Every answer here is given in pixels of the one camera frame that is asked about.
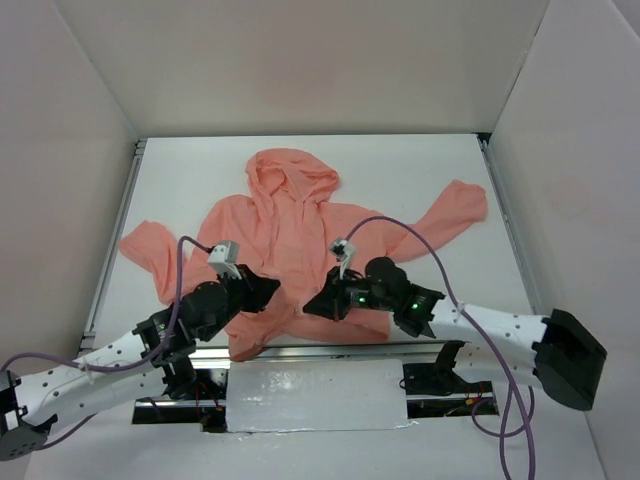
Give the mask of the pink hooded zip jacket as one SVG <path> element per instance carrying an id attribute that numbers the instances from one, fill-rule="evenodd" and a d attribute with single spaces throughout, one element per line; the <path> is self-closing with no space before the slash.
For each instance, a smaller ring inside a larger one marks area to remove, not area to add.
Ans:
<path id="1" fill-rule="evenodd" d="M 246 165 L 250 196 L 219 200 L 204 218 L 197 241 L 207 247 L 223 240 L 239 244 L 238 263 L 260 276 L 280 280 L 281 287 L 266 311 L 241 313 L 226 327 L 232 361 L 258 355 L 282 335 L 333 344 L 383 343 L 390 336 L 389 314 L 352 310 L 342 321 L 303 313 L 303 305 L 322 288 L 334 262 L 331 241 L 360 221 L 382 215 L 374 210 L 330 198 L 340 182 L 338 173 L 310 153 L 270 149 L 256 153 Z M 416 224 L 410 225 L 434 249 L 485 220 L 485 190 L 453 180 Z M 414 260 L 428 250 L 402 227 L 373 221 L 356 234 L 352 267 L 363 272 L 373 258 L 396 263 Z M 120 253 L 151 273 L 157 296 L 169 305 L 175 298 L 177 241 L 162 224 L 144 221 L 119 243 Z M 208 254 L 194 247 L 183 259 L 182 294 L 200 283 L 216 280 Z"/>

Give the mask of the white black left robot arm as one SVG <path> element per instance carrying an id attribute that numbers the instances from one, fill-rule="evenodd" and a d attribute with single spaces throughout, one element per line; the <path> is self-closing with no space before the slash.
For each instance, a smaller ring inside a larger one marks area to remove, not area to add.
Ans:
<path id="1" fill-rule="evenodd" d="M 189 396 L 190 355 L 240 313 L 263 311 L 280 283 L 247 266 L 199 284 L 170 307 L 72 365 L 18 376 L 1 374 L 1 458 L 16 460 L 49 445 L 49 436 L 120 404 Z"/>

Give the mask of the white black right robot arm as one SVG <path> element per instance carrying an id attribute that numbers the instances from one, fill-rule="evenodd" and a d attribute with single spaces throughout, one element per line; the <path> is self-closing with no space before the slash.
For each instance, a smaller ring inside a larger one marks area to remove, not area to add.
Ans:
<path id="1" fill-rule="evenodd" d="M 519 315 L 454 302 L 412 283 L 387 257 L 365 272 L 332 268 L 305 313 L 342 321 L 359 310 L 389 312 L 401 331 L 444 342 L 435 379 L 446 391 L 501 376 L 543 390 L 557 403 L 592 409 L 607 351 L 571 313 Z"/>

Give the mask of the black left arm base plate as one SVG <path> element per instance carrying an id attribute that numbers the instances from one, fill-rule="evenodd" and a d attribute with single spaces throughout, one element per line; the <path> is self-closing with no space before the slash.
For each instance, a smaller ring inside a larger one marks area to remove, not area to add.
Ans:
<path id="1" fill-rule="evenodd" d="M 226 398 L 227 371 L 222 369 L 196 369 L 167 374 L 163 394 L 172 400 Z"/>

